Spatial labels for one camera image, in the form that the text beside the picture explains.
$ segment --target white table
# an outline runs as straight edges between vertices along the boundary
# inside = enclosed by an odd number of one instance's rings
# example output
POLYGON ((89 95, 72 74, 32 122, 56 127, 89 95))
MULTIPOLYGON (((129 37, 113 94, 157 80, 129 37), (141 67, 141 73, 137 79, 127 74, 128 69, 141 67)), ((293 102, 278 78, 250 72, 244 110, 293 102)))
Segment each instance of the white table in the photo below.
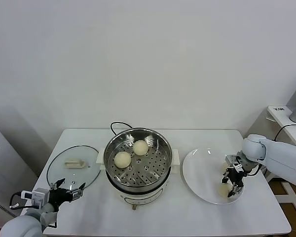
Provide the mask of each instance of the white table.
MULTIPOLYGON (((296 124, 295 122, 291 121, 289 116, 292 114, 293 111, 296 110, 296 107, 287 107, 287 106, 269 106, 267 111, 270 113, 272 118, 281 126, 284 127, 288 124, 296 124)), ((283 128, 289 138, 296 144, 296 126, 288 126, 283 128)), ((265 176, 266 180, 269 182, 272 178, 276 175, 272 173, 267 173, 265 176)), ((291 185, 288 182, 282 182, 282 186, 286 191, 286 195, 276 195, 276 198, 279 203, 292 203, 296 209, 296 194, 292 189, 291 185)))
MULTIPOLYGON (((183 161, 188 152, 219 144, 226 154, 241 149, 236 130, 158 130, 179 149, 183 161)), ((113 134, 108 129, 66 129, 52 152, 35 188, 48 188, 46 172, 51 161, 74 145, 104 147, 113 134)), ((240 199, 215 205, 194 195, 181 175, 171 174, 160 199, 136 211, 120 201, 104 171, 83 197, 64 203, 58 213, 58 228, 47 228, 48 236, 263 236, 291 231, 280 205, 261 174, 246 179, 240 199)))

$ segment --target white plate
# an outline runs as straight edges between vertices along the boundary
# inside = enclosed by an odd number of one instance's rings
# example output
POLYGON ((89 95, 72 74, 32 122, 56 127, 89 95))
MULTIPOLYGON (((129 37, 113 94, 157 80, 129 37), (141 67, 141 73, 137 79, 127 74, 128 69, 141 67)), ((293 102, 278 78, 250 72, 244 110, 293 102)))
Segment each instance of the white plate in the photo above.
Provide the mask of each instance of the white plate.
POLYGON ((218 194, 218 186, 223 178, 221 168, 225 157, 226 155, 219 149, 200 148, 187 154, 183 161, 183 176, 187 185, 196 195, 210 203, 233 203, 244 191, 243 189, 240 194, 225 198, 218 194))

